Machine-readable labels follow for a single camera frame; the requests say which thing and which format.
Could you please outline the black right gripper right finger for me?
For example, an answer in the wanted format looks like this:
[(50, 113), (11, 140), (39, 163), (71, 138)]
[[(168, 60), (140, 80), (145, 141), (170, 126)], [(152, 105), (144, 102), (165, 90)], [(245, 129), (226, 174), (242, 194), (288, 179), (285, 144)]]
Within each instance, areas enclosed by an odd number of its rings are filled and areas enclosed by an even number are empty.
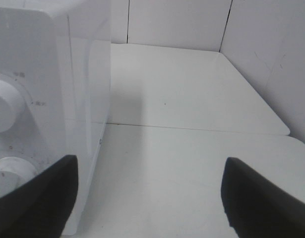
[(305, 238), (305, 203), (238, 158), (226, 159), (221, 200), (240, 238)]

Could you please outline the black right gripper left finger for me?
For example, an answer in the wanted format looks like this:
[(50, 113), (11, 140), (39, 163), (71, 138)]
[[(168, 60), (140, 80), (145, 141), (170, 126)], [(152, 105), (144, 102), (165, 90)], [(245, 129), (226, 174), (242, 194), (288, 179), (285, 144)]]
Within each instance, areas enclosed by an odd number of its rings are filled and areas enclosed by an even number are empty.
[(59, 238), (78, 187), (77, 157), (66, 155), (0, 198), (0, 238)]

